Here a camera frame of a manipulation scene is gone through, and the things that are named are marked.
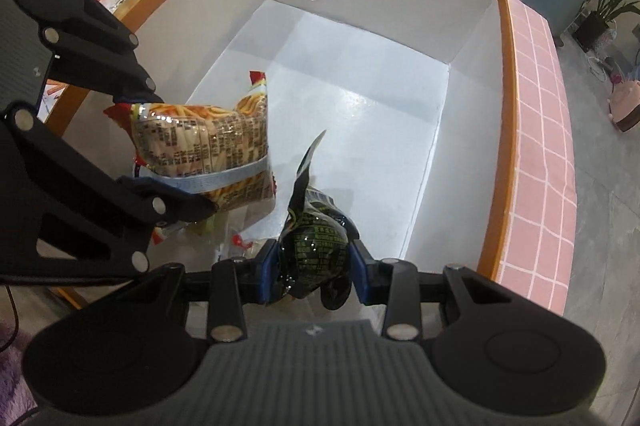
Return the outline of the potted green plant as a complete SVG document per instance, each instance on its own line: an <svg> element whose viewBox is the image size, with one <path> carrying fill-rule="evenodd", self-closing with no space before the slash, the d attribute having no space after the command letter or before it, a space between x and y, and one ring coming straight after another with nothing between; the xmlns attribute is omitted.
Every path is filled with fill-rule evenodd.
<svg viewBox="0 0 640 426"><path fill-rule="evenodd" d="M573 34L582 51L593 49L597 40L611 28L623 14L639 14L639 0L597 0L590 12Z"/></svg>

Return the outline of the pink space heater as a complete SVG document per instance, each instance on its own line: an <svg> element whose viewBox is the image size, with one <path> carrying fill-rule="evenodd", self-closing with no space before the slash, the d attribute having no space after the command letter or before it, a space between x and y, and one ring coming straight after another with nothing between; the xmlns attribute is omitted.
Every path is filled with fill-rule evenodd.
<svg viewBox="0 0 640 426"><path fill-rule="evenodd" d="M608 98L608 118L620 132L627 132L639 123L640 86L637 80L615 83Z"/></svg>

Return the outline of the dark green snack packet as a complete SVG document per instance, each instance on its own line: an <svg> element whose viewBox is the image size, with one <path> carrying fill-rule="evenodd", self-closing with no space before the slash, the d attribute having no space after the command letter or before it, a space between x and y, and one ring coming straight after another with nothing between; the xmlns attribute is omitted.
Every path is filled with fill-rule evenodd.
<svg viewBox="0 0 640 426"><path fill-rule="evenodd" d="M323 138L319 134L312 141L297 168L288 216L278 237L278 275L267 301L304 299L318 291L323 307L335 311L352 290L348 247L360 234L334 199L311 185L311 161Z"/></svg>

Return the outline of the clear green pickle packet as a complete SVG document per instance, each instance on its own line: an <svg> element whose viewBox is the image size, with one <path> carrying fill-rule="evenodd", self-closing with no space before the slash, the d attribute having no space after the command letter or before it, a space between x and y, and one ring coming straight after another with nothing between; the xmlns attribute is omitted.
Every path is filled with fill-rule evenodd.
<svg viewBox="0 0 640 426"><path fill-rule="evenodd" d="M224 241L233 232L233 218L230 212L216 213L205 220L189 223L186 229L198 236L213 236Z"/></svg>

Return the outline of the clear date nut packet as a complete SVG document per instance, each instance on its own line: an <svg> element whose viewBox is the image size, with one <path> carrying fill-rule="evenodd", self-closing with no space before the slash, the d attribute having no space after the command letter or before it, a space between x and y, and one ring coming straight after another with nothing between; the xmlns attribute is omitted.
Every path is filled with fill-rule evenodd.
<svg viewBox="0 0 640 426"><path fill-rule="evenodd" d="M225 237L216 246L216 261L223 261L231 258L253 259L267 240L265 238L242 238L240 233L233 233Z"/></svg>

